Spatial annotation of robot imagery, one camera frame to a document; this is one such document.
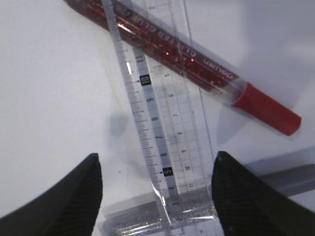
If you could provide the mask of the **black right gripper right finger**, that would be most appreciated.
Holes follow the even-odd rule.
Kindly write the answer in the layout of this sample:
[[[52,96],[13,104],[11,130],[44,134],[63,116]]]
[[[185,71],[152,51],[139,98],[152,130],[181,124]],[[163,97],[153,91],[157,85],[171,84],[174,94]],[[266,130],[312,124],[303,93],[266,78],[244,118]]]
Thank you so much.
[[[217,153],[212,199],[226,236],[313,236],[315,213],[290,200],[226,151]]]

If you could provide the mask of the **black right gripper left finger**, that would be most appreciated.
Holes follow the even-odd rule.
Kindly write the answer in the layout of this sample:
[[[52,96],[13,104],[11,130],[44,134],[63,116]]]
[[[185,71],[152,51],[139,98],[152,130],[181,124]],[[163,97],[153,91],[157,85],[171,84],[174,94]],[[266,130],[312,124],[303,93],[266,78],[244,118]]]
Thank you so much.
[[[1,217],[2,236],[90,236],[102,200],[99,156],[88,155],[39,197]]]

